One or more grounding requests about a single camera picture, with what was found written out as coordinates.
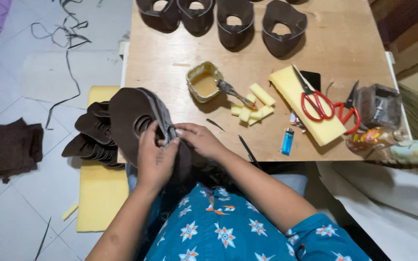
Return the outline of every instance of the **wooden table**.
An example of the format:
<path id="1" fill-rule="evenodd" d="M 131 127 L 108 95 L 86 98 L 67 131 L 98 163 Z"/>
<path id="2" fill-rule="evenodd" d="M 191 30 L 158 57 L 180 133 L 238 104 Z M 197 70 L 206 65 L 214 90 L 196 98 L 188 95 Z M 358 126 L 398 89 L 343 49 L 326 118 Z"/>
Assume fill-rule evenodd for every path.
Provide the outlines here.
<path id="1" fill-rule="evenodd" d="M 309 0 L 294 5 L 307 15 L 308 28 L 294 55 L 286 60 L 272 56 L 262 40 L 261 21 L 269 2 L 254 3 L 255 35 L 240 52 L 230 52 L 221 45 L 216 22 L 201 37 L 189 34 L 183 24 L 170 34 L 160 33 L 143 23 L 134 3 L 125 87 L 144 87 L 155 92 L 169 109 L 172 122 L 208 127 L 227 148 L 245 159 L 247 152 L 238 133 L 258 161 L 362 160 L 346 148 L 345 136 L 320 147 L 309 133 L 302 134 L 299 128 L 292 127 L 291 109 L 275 87 L 269 87 L 268 76 L 291 64 L 300 70 L 318 72 L 322 75 L 323 89 L 334 82 L 328 92 L 333 102 L 345 101 L 357 79 L 360 87 L 374 83 L 394 86 L 368 2 Z M 218 95 L 206 104 L 198 104 L 188 91 L 185 74 L 203 60 L 217 65 L 225 80 L 241 95 L 249 93 L 251 84 L 260 84 L 277 101 L 274 114 L 245 127 L 230 115 L 230 103 L 241 104 L 232 96 Z M 211 125 L 206 118 L 227 132 Z M 351 128 L 353 123 L 348 123 L 346 127 Z M 291 155 L 285 156 L 279 150 L 288 127 L 295 134 Z"/>

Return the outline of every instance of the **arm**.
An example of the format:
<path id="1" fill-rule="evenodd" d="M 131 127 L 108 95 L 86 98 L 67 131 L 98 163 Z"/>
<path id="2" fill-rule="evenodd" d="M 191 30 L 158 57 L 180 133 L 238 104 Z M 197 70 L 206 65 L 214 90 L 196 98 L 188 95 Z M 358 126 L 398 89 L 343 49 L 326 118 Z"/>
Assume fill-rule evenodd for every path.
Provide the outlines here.
<path id="1" fill-rule="evenodd" d="M 252 203 L 283 233 L 317 210 L 301 195 L 229 151 L 206 128 L 192 123 L 175 125 L 177 134 L 196 152 L 221 164 Z"/>
<path id="2" fill-rule="evenodd" d="M 136 188 L 86 261 L 129 261 L 134 257 L 151 205 L 172 175 L 180 142 L 177 138 L 165 151 L 160 150 L 155 142 L 157 126 L 157 121 L 154 121 L 140 137 Z"/>

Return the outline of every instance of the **blue lighter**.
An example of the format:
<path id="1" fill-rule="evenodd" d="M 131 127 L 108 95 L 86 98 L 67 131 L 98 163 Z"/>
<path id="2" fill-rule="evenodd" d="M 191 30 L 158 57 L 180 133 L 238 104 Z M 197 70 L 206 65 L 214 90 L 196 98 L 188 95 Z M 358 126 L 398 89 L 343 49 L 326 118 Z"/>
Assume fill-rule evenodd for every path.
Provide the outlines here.
<path id="1" fill-rule="evenodd" d="M 285 132 L 285 138 L 283 139 L 282 154 L 290 156 L 291 145 L 293 144 L 294 131 L 288 128 Z"/>

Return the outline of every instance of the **white tiled floor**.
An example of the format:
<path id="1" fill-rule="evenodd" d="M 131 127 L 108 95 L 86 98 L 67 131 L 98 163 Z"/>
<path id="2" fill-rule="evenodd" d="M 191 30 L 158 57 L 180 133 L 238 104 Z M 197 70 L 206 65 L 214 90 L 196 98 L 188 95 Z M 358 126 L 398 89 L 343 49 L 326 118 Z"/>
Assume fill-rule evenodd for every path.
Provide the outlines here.
<path id="1" fill-rule="evenodd" d="M 103 19 L 112 14 L 110 17 L 117 23 L 128 26 L 130 18 L 127 20 L 113 13 L 118 8 L 123 12 L 123 7 L 131 6 L 130 3 L 128 0 L 111 0 L 98 7 L 97 1 L 85 1 L 84 5 L 72 4 L 70 10 L 82 15 L 85 20 L 94 16 Z M 87 6 L 93 6 L 94 11 L 86 12 Z M 52 104 L 23 97 L 22 68 L 27 56 L 34 51 L 63 49 L 52 44 L 50 39 L 35 39 L 30 25 L 40 22 L 52 32 L 65 17 L 66 13 L 57 0 L 13 0 L 0 35 L 0 124 L 8 124 L 22 117 L 28 124 L 41 123 L 44 127 Z M 94 48 L 101 49 L 112 44 L 118 46 L 118 41 L 126 32 L 122 33 L 115 27 L 104 28 L 104 25 L 96 23 L 97 30 L 90 30 L 88 35 L 97 43 Z M 113 30 L 118 38 L 102 37 L 103 30 Z M 37 30 L 35 33 L 40 36 L 44 34 Z M 50 217 L 50 228 L 38 260 L 84 260 L 102 235 L 77 233 L 77 212 L 66 221 L 61 219 L 67 209 L 78 203 L 80 172 L 78 163 L 61 157 L 61 152 L 78 134 L 74 124 L 84 112 L 64 105 L 57 106 L 49 125 L 53 130 L 44 131 L 44 157 L 38 163 L 38 169 L 11 177 L 9 184 L 0 181 L 0 261 L 34 260 Z"/>

